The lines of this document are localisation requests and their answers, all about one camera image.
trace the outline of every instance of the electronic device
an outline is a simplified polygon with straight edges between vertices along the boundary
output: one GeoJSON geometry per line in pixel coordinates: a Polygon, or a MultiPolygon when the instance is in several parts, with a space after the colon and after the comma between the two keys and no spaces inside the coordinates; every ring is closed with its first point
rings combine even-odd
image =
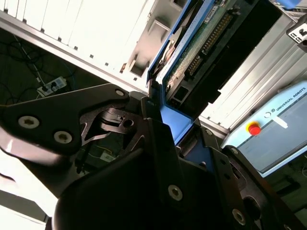
{"type": "Polygon", "coordinates": [[[263,176],[307,150],[307,81],[280,90],[224,140],[263,176]]]}

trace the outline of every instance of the cable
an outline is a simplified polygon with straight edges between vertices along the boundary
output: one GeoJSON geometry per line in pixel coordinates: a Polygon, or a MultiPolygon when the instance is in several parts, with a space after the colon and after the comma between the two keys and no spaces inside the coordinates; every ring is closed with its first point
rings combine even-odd
{"type": "Polygon", "coordinates": [[[307,173],[307,169],[305,169],[307,166],[307,163],[304,165],[304,167],[302,168],[302,175],[307,178],[307,175],[305,173],[307,173]]]}
{"type": "MultiPolygon", "coordinates": [[[[29,56],[28,53],[25,51],[25,49],[23,48],[23,46],[21,45],[21,43],[19,42],[19,40],[17,39],[17,37],[16,37],[15,35],[13,35],[13,36],[14,36],[14,38],[16,39],[16,41],[19,43],[19,45],[20,45],[21,49],[23,50],[24,54],[31,60],[30,56],[29,56]]],[[[38,78],[40,79],[40,81],[41,81],[44,85],[46,85],[45,82],[43,81],[42,77],[40,76],[40,73],[38,72],[36,65],[35,65],[34,63],[32,63],[32,65],[34,66],[35,70],[37,71],[37,75],[38,75],[38,78]]]]}
{"type": "Polygon", "coordinates": [[[24,91],[22,91],[22,92],[20,93],[20,95],[19,95],[19,97],[18,97],[16,103],[18,103],[18,102],[21,100],[21,96],[22,96],[25,92],[27,92],[27,91],[29,91],[29,90],[35,90],[36,92],[38,92],[38,94],[40,93],[36,88],[33,88],[33,87],[26,88],[24,91]]]}
{"type": "Polygon", "coordinates": [[[100,148],[100,149],[103,149],[103,150],[106,150],[108,151],[110,154],[112,154],[112,151],[107,149],[107,148],[104,148],[104,147],[101,147],[101,146],[98,146],[98,145],[95,145],[96,147],[100,148]]]}
{"type": "Polygon", "coordinates": [[[12,100],[13,100],[13,102],[14,102],[14,96],[13,96],[13,94],[12,94],[12,92],[10,91],[10,89],[9,89],[9,87],[7,87],[5,84],[3,84],[3,83],[1,83],[0,82],[0,85],[2,85],[8,92],[9,92],[9,94],[10,94],[10,98],[12,98],[12,100]]]}
{"type": "Polygon", "coordinates": [[[62,63],[64,64],[64,66],[68,69],[69,73],[71,74],[72,82],[73,82],[72,89],[76,90],[76,80],[75,80],[74,74],[71,72],[71,69],[66,65],[66,63],[64,61],[62,63]]]}
{"type": "Polygon", "coordinates": [[[93,156],[91,153],[89,153],[88,155],[90,155],[91,157],[99,158],[100,159],[100,157],[93,156]]]}

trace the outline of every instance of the blue frame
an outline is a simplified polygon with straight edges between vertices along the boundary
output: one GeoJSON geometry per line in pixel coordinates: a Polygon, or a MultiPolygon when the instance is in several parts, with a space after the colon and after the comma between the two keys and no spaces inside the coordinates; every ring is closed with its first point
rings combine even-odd
{"type": "MultiPolygon", "coordinates": [[[[149,67],[148,73],[153,71],[154,64],[158,61],[158,57],[161,55],[162,51],[165,49],[168,40],[170,39],[170,36],[173,34],[175,28],[179,24],[180,19],[183,17],[185,11],[188,8],[188,5],[190,4],[191,0],[188,0],[185,7],[183,8],[181,15],[179,16],[178,20],[176,21],[174,27],[172,28],[169,37],[165,40],[164,45],[158,52],[157,56],[155,57],[154,61],[151,63],[149,67]]],[[[210,12],[212,6],[214,4],[214,0],[205,0],[202,4],[200,10],[196,14],[195,18],[193,19],[190,27],[187,29],[186,33],[184,34],[183,38],[181,39],[180,43],[178,44],[176,50],[174,51],[172,57],[168,61],[168,63],[164,66],[164,68],[159,73],[159,76],[157,77],[157,81],[160,84],[160,103],[161,103],[161,115],[162,120],[165,124],[169,125],[172,131],[173,139],[175,144],[177,144],[182,137],[188,132],[188,130],[192,127],[194,120],[183,114],[182,112],[178,111],[177,109],[172,108],[166,103],[165,98],[165,81],[167,80],[167,77],[169,76],[171,70],[175,66],[175,64],[178,62],[179,58],[183,54],[184,50],[188,46],[190,40],[195,35],[203,21],[205,20],[207,14],[210,12]]]]}

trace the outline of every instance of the black cable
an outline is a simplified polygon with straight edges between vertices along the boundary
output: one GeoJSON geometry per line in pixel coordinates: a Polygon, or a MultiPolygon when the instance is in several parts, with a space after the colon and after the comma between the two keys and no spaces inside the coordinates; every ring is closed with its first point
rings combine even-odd
{"type": "Polygon", "coordinates": [[[11,98],[15,98],[15,97],[13,96],[12,92],[10,91],[9,87],[7,87],[5,84],[3,84],[3,83],[1,83],[1,82],[0,82],[0,85],[4,86],[4,88],[9,92],[11,98]]]}
{"type": "Polygon", "coordinates": [[[22,96],[25,92],[27,92],[27,91],[29,91],[29,90],[35,90],[36,92],[39,93],[39,91],[38,91],[36,88],[34,88],[34,87],[26,88],[24,91],[22,91],[22,92],[20,93],[20,95],[19,95],[19,97],[18,97],[16,103],[18,103],[18,102],[21,100],[21,96],[22,96]]]}
{"type": "Polygon", "coordinates": [[[6,100],[5,105],[8,105],[10,100],[12,100],[12,104],[14,104],[14,99],[17,100],[18,98],[17,98],[17,97],[9,97],[9,98],[6,100]]]}

